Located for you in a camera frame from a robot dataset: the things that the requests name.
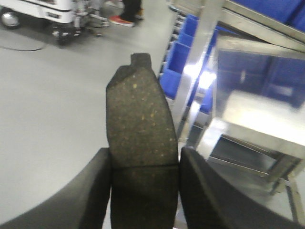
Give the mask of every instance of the epoxy floor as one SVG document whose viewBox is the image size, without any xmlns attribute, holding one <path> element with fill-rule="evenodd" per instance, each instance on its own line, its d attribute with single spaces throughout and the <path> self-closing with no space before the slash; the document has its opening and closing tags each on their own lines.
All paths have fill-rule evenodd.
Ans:
<svg viewBox="0 0 305 229">
<path fill-rule="evenodd" d="M 0 224 L 49 198 L 108 147 L 105 88 L 132 53 L 149 53 L 158 73 L 176 15 L 165 0 L 144 0 L 143 8 L 134 28 L 111 25 L 101 38 L 84 34 L 64 48 L 37 19 L 0 27 L 0 46 L 43 46 L 0 48 Z"/>
</svg>

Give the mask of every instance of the machine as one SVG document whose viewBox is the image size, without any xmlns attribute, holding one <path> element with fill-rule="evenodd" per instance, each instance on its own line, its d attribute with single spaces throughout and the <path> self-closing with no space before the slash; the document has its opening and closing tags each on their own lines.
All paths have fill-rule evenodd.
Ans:
<svg viewBox="0 0 305 229">
<path fill-rule="evenodd" d="M 8 29 L 20 26 L 20 13 L 53 22 L 53 35 L 59 44 L 70 35 L 78 36 L 94 18 L 101 27 L 108 27 L 108 20 L 101 17 L 100 0 L 0 0 L 0 20 Z"/>
</svg>

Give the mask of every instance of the cart wheel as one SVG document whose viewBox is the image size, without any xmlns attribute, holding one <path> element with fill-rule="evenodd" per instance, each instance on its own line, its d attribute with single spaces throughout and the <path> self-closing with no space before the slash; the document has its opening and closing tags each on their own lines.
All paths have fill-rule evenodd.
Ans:
<svg viewBox="0 0 305 229">
<path fill-rule="evenodd" d="M 0 12 L 1 23 L 8 29 L 14 30 L 20 26 L 20 20 L 17 12 L 9 9 L 2 8 Z"/>
<path fill-rule="evenodd" d="M 64 25 L 54 24 L 53 36 L 59 45 L 65 45 L 69 40 L 70 32 Z"/>
</svg>

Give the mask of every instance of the black pants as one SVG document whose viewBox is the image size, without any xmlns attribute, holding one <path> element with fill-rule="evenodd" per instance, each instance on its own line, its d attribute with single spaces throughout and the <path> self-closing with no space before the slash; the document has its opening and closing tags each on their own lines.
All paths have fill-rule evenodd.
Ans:
<svg viewBox="0 0 305 229">
<path fill-rule="evenodd" d="M 125 21 L 135 20 L 136 13 L 141 9 L 141 0 L 123 0 L 124 12 L 120 17 Z"/>
</svg>

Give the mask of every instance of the red shoe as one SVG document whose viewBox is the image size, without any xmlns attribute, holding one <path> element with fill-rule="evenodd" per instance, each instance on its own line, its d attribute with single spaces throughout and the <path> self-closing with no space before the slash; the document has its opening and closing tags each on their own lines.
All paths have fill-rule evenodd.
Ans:
<svg viewBox="0 0 305 229">
<path fill-rule="evenodd" d="M 121 19 L 119 15 L 111 16 L 109 18 L 109 21 L 112 22 L 113 24 L 117 24 L 117 25 L 123 25 L 123 26 L 127 26 L 127 27 L 133 27 L 134 26 L 133 22 L 125 21 L 125 20 Z"/>
</svg>

